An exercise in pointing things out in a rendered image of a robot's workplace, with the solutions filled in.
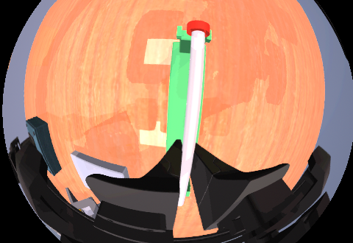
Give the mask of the white tapered pin with red cap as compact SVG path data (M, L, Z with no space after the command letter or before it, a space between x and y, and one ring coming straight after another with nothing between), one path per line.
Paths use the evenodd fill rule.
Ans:
M195 151L200 102L203 86L205 38L210 36L210 25L201 20L189 21L186 33L191 36L188 93L185 105L185 126L182 137L182 166L179 178L179 207L185 204L186 192Z

